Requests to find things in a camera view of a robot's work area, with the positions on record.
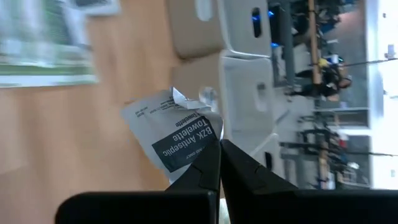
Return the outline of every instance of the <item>black object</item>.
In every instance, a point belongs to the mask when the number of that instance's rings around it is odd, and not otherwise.
[[[304,70],[298,74],[296,77],[300,78],[311,78],[312,70]],[[301,91],[293,91],[290,96],[314,96],[318,97],[320,95],[324,97],[333,96],[340,92],[340,81],[344,79],[338,70],[337,66],[331,66],[322,69],[322,83],[321,84],[307,84],[302,85]]]
[[[299,190],[222,140],[164,192],[76,195],[61,204],[55,223],[218,223],[220,173],[231,223],[398,220],[396,191]]]
[[[109,4],[109,0],[74,0],[77,7],[101,6]]]
[[[254,37],[259,38],[262,35],[261,29],[261,13],[258,7],[255,7],[251,12]]]
[[[269,152],[264,153],[265,160],[266,160],[266,168],[272,171],[273,167],[273,160],[272,155]]]
[[[269,18],[272,43],[281,45],[283,44],[281,37],[282,9],[280,6],[274,6],[270,7],[269,10],[274,13],[274,15]]]

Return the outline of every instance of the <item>metal pole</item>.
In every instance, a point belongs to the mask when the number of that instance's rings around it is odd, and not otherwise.
[[[328,189],[327,178],[329,178],[328,152],[322,150],[319,156],[319,179],[321,180],[321,189]]]
[[[280,4],[282,10],[282,28],[281,36],[284,43],[284,58],[285,58],[285,71],[288,86],[294,86],[295,79],[295,64],[294,64],[294,46],[292,35],[292,15],[290,9],[290,2],[283,1]]]
[[[350,111],[367,111],[368,107],[356,107],[356,108],[332,108],[332,109],[315,109],[312,112],[350,112]]]
[[[374,152],[346,152],[348,155],[360,155],[360,156],[389,156],[389,157],[398,157],[398,155],[394,154],[385,154],[385,153],[374,153]]]
[[[311,56],[313,68],[313,83],[321,84],[321,74],[318,66],[318,38],[317,38],[317,20],[315,19],[315,0],[308,0],[308,9],[310,12],[310,32],[311,32]]]

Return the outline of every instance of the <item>person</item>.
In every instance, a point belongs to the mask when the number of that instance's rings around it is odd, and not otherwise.
[[[318,38],[322,40],[322,44],[318,46],[321,47],[327,46],[327,41],[323,38],[323,36],[327,33],[332,31],[337,24],[341,22],[339,16],[334,16],[332,18],[327,19],[320,19],[319,23],[317,24],[317,34]],[[301,44],[305,44],[307,48],[310,48],[311,44],[311,32],[310,32],[310,21],[308,19],[308,14],[306,13],[296,13],[294,14],[294,22],[293,28],[296,31],[293,34],[293,47],[296,47]],[[279,43],[282,46],[282,59],[285,59],[285,49],[284,43],[282,39]]]
[[[302,86],[301,91],[292,91],[289,96],[313,96],[322,95],[330,101],[338,101],[338,93],[341,89],[351,86],[352,79],[350,76],[343,76],[345,73],[344,67],[341,64],[329,65],[325,59],[322,62],[322,83],[321,84],[308,84]],[[298,74],[296,77],[312,78],[312,70],[305,70]]]

